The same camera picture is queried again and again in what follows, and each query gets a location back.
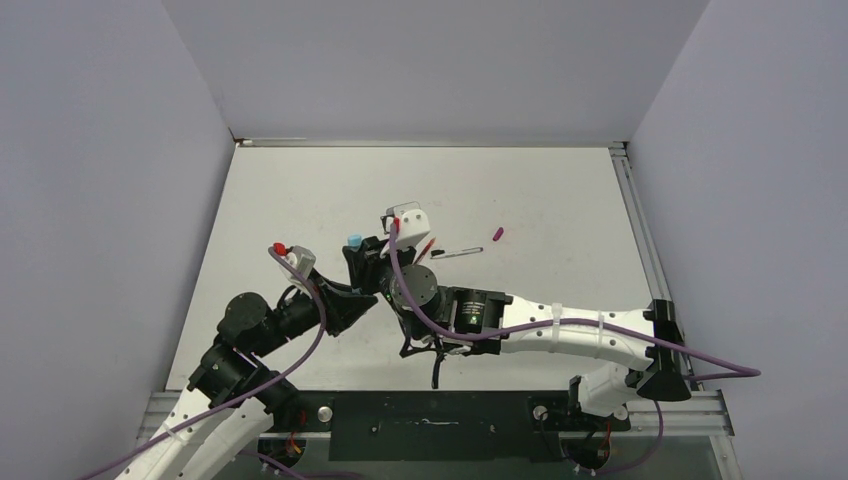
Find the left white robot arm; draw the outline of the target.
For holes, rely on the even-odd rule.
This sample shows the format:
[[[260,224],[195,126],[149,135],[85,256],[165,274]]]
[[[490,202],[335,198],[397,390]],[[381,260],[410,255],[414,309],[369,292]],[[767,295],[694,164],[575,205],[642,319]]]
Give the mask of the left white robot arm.
[[[276,306],[254,292],[228,303],[177,403],[120,478],[212,479],[261,433],[294,424],[299,392],[262,357],[312,328],[337,336],[378,302],[317,273],[308,280]]]

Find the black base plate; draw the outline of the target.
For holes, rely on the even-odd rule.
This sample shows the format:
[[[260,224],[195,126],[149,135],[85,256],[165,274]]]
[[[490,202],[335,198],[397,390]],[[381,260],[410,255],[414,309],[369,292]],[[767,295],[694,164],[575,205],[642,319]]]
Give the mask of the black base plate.
[[[331,461],[551,462],[561,443],[596,453],[630,428],[566,391],[303,391],[258,446],[290,460],[324,445]]]

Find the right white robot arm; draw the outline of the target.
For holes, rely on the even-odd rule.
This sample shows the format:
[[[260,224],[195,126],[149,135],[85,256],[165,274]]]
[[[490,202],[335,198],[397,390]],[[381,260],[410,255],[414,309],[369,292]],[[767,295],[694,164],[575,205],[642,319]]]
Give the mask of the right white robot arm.
[[[585,310],[447,287],[416,263],[413,249],[390,253],[387,241],[376,237],[350,242],[342,255],[353,289],[381,294],[404,336],[441,355],[548,352],[601,361],[598,370],[569,382],[565,414],[579,428],[621,415],[633,400],[691,397],[676,360],[682,339],[669,301],[630,311]]]

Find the red pen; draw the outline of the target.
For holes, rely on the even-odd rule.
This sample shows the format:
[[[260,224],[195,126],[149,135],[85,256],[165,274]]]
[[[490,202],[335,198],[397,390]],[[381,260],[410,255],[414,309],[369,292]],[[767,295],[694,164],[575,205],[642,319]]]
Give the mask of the red pen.
[[[425,256],[426,256],[426,255],[430,252],[430,250],[433,248],[433,246],[434,246],[435,242],[436,242],[436,238],[435,238],[435,237],[433,237],[433,238],[431,238],[431,239],[430,239],[430,240],[429,240],[429,241],[425,244],[425,246],[423,247],[423,249],[419,252],[419,254],[418,254],[417,258],[415,259],[415,263],[416,263],[416,264],[419,264],[419,263],[420,263],[420,262],[421,262],[421,261],[425,258]]]

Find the blue highlighter cap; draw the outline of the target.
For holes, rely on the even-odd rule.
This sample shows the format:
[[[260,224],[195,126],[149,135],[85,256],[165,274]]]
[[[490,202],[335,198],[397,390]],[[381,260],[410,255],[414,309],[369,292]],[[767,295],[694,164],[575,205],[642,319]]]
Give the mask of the blue highlighter cap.
[[[363,237],[359,234],[350,235],[347,238],[347,246],[351,249],[359,249],[362,245]]]

